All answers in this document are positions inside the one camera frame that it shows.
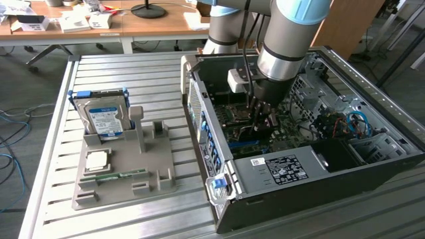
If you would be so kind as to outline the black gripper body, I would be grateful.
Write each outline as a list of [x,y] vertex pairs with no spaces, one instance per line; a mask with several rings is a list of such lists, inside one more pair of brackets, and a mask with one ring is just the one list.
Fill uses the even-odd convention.
[[254,96],[272,107],[276,107],[287,95],[290,94],[295,78],[286,81],[276,81],[271,79],[258,80],[254,83]]

